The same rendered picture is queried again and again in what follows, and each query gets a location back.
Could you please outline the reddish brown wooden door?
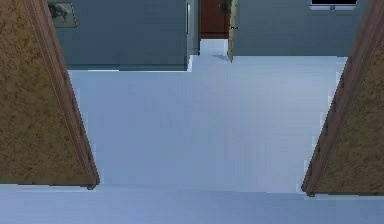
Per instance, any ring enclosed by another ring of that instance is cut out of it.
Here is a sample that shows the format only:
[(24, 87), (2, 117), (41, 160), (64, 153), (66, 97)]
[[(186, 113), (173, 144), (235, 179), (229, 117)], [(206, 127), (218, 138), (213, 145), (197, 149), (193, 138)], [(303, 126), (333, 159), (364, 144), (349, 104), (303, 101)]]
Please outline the reddish brown wooden door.
[(229, 35), (230, 0), (199, 0), (199, 37), (227, 39)]

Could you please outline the beige open room door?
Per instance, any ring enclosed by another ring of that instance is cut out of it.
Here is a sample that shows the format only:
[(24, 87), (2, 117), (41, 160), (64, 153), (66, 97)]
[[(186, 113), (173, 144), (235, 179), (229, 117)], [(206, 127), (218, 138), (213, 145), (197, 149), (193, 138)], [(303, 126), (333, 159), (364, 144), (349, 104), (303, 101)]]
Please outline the beige open room door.
[(231, 10), (230, 10), (230, 22), (229, 22), (229, 37), (228, 37), (228, 59), (232, 63), (234, 57), (234, 39), (236, 30), (231, 30), (230, 27), (237, 27), (236, 19), (237, 19), (237, 9), (238, 9), (239, 0), (232, 0), (231, 2)]

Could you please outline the framed dark picture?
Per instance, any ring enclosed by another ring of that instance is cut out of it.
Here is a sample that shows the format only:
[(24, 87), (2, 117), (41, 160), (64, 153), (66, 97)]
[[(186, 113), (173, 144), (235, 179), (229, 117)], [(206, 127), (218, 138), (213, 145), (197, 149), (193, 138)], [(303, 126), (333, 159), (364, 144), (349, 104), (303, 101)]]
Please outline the framed dark picture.
[(71, 2), (49, 2), (48, 9), (56, 28), (76, 28), (77, 21)]

